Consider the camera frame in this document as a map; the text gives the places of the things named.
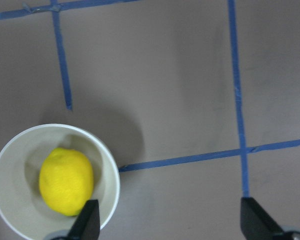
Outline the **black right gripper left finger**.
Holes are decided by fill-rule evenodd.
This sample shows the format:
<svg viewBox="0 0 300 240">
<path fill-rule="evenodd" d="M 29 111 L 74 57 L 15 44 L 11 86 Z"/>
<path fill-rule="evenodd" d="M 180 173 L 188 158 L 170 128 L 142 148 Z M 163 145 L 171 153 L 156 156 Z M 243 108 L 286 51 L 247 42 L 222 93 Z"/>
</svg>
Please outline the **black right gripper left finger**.
<svg viewBox="0 0 300 240">
<path fill-rule="evenodd" d="M 88 200 L 67 234 L 67 238 L 69 240 L 97 240 L 100 227 L 99 201 Z"/>
</svg>

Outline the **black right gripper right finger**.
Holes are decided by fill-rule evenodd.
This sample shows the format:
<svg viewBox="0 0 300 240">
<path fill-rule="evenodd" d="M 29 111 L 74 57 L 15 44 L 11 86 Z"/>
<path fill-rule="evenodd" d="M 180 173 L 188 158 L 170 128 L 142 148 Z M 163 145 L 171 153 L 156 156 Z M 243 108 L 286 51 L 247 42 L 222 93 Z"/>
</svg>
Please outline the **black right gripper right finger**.
<svg viewBox="0 0 300 240">
<path fill-rule="evenodd" d="M 246 240 L 283 240 L 285 234 L 253 197 L 240 200 L 240 229 Z"/>
</svg>

